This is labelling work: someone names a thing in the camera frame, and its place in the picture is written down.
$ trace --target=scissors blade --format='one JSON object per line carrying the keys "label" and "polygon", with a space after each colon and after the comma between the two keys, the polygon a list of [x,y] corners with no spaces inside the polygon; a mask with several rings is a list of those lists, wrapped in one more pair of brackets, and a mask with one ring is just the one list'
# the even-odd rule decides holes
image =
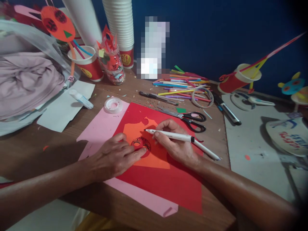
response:
{"label": "scissors blade", "polygon": [[161,111],[160,111],[160,110],[157,110],[157,111],[162,112],[162,113],[165,113],[165,114],[167,114],[167,115],[171,115],[171,116],[178,117],[178,118],[182,118],[182,117],[183,117],[182,114],[178,114],[178,113],[176,113],[176,112],[172,112],[172,111],[169,111],[169,110],[165,110],[163,107],[158,107],[158,108],[161,109]]}

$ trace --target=hand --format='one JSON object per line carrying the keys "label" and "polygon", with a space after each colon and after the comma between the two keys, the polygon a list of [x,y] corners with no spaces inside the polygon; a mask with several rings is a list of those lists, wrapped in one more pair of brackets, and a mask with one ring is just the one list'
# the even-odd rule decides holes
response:
{"label": "hand", "polygon": [[93,172],[93,181],[101,182],[123,174],[146,152],[146,148],[134,150],[123,133],[107,140],[95,155],[85,159]]}
{"label": "hand", "polygon": [[[187,134],[173,119],[167,119],[157,125],[156,130],[163,130],[166,132]],[[169,155],[176,161],[184,164],[187,167],[194,167],[199,162],[199,155],[193,151],[192,145],[189,142],[169,139],[166,135],[160,132],[155,132],[154,139],[156,139],[165,149]]]}

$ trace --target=scissors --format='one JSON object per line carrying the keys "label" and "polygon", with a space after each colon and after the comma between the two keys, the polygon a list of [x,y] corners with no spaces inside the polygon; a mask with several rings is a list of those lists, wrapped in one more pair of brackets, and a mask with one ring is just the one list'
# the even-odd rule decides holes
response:
{"label": "scissors", "polygon": [[[165,113],[165,114],[168,114],[168,115],[171,115],[171,116],[174,116],[174,117],[178,117],[180,118],[181,120],[183,120],[187,126],[192,130],[194,131],[195,133],[202,133],[202,132],[205,132],[206,130],[206,127],[203,125],[203,124],[200,124],[200,123],[197,123],[195,121],[198,121],[198,122],[204,122],[206,121],[206,117],[205,115],[201,114],[200,112],[191,112],[191,113],[185,113],[185,114],[179,114],[179,113],[176,113],[176,112],[172,112],[172,111],[169,111],[169,110],[166,110],[164,109],[163,107],[158,107],[160,110],[157,110],[159,112],[162,112],[162,113]],[[197,114],[199,115],[201,118],[196,118],[196,117],[193,117],[192,114]],[[196,130],[194,129],[191,125],[195,125],[199,128],[199,130]]]}

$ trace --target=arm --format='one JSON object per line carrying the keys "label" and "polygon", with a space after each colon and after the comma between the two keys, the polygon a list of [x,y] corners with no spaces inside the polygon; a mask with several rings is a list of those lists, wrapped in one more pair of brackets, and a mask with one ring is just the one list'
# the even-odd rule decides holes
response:
{"label": "arm", "polygon": [[119,133],[89,158],[1,189],[0,230],[71,191],[121,175],[144,154],[145,149],[134,152],[126,135]]}
{"label": "arm", "polygon": [[[172,119],[160,123],[156,130],[183,133]],[[171,141],[162,133],[155,138],[168,153],[186,167],[197,172],[224,195],[234,207],[264,230],[283,230],[292,225],[298,216],[297,210],[272,191],[194,153],[191,144]]]}

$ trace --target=glue stick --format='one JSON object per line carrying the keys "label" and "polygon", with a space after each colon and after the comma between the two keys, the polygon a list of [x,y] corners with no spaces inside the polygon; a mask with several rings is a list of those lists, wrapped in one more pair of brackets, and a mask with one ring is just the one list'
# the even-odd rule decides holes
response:
{"label": "glue stick", "polygon": [[85,106],[87,109],[92,109],[93,104],[88,101],[82,94],[80,94],[75,89],[71,89],[68,92],[75,100],[77,100],[79,103],[81,103],[83,106]]}

